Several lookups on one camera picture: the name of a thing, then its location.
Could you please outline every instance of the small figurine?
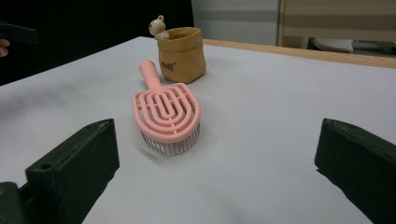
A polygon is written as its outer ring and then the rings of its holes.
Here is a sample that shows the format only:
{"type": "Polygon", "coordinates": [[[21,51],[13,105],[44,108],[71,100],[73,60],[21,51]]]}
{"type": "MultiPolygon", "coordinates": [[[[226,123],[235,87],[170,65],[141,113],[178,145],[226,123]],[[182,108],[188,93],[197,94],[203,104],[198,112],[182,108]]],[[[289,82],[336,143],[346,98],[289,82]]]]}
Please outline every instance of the small figurine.
{"type": "Polygon", "coordinates": [[[149,24],[149,32],[154,35],[154,39],[166,39],[169,38],[168,32],[166,32],[166,26],[164,21],[164,17],[160,15],[158,19],[152,21],[149,24]]]}

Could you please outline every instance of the brush handle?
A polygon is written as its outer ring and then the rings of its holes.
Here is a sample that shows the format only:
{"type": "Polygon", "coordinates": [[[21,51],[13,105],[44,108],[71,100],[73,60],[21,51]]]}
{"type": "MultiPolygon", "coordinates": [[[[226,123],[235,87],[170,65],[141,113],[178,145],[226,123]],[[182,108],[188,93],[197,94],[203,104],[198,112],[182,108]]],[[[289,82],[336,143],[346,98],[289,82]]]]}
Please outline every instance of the brush handle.
{"type": "Polygon", "coordinates": [[[143,61],[139,64],[139,70],[149,90],[154,90],[162,86],[154,62],[150,60],[143,61]]]}

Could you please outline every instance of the white table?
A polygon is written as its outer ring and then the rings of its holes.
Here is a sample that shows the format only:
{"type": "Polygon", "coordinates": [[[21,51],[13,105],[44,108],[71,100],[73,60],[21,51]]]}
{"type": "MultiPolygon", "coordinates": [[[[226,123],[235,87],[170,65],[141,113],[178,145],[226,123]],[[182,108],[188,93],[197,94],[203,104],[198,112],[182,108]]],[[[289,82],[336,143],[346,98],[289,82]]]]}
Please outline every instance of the white table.
{"type": "Polygon", "coordinates": [[[316,171],[314,157],[324,118],[396,143],[395,70],[204,50],[207,72],[189,84],[201,135],[177,157],[152,152],[134,123],[131,96],[147,89],[139,63],[152,60],[161,74],[152,38],[0,87],[0,182],[23,185],[33,162],[113,118],[120,169],[86,224],[371,223],[316,171]]]}

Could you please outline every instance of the person's hand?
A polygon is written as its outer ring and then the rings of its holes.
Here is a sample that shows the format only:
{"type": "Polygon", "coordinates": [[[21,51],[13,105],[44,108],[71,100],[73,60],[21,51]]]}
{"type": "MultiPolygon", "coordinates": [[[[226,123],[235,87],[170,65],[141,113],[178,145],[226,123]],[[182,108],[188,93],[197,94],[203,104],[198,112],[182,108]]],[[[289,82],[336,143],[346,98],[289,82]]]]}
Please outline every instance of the person's hand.
{"type": "Polygon", "coordinates": [[[9,41],[6,39],[0,38],[0,57],[6,57],[8,55],[9,41]]]}

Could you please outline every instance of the pink pet brush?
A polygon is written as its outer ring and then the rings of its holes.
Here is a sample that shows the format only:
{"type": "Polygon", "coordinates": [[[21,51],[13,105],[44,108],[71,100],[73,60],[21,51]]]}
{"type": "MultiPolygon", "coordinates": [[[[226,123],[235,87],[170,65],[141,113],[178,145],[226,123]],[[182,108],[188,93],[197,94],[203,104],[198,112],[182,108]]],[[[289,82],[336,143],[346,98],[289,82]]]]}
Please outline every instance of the pink pet brush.
{"type": "Polygon", "coordinates": [[[148,91],[134,94],[134,120],[147,145],[164,155],[179,155],[197,141],[201,108],[184,83],[162,86],[152,61],[139,65],[148,91]]]}

